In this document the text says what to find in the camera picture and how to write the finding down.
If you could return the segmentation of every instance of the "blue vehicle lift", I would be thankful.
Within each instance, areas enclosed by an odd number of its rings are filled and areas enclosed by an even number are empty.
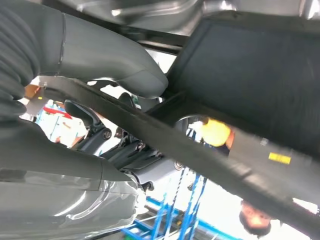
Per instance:
[[[186,235],[188,234],[188,240],[193,238],[195,229],[198,225],[197,213],[199,209],[201,198],[204,193],[205,187],[206,185],[207,179],[204,178],[202,184],[200,183],[199,179],[202,178],[202,176],[196,174],[195,180],[193,183],[192,190],[191,193],[190,200],[187,206],[186,211],[183,214],[183,220],[180,226],[172,228],[173,221],[176,220],[181,211],[179,211],[174,208],[177,196],[179,192],[181,181],[183,176],[189,171],[188,168],[182,170],[181,177],[178,187],[177,188],[176,194],[174,195],[172,204],[169,204],[169,199],[168,193],[165,193],[162,201],[157,201],[155,199],[148,197],[147,201],[152,205],[158,207],[158,210],[155,216],[145,218],[145,219],[136,219],[134,224],[124,228],[122,231],[126,235],[131,236],[136,240],[160,240],[166,239],[172,234],[179,233],[177,239],[183,240]],[[196,189],[200,187],[200,194],[198,197],[195,197]],[[146,224],[146,220],[155,219],[153,225]],[[162,230],[160,230],[161,225],[164,225]]]
[[[189,129],[186,135],[195,141],[196,133],[192,129]],[[164,194],[162,201],[147,197],[148,203],[158,208],[156,214],[151,217],[135,219],[132,225],[123,228],[122,231],[134,240],[165,240],[174,235],[175,240],[192,240],[196,230],[202,231],[203,233],[211,233],[211,238],[209,238],[211,240],[240,240],[198,218],[198,211],[207,183],[207,178],[200,176],[198,173],[195,174],[195,179],[192,186],[191,196],[186,211],[181,212],[174,208],[181,182],[189,171],[189,169],[186,167],[182,170],[171,204],[169,204],[168,192]],[[147,222],[152,220],[154,220],[153,224],[147,224]]]

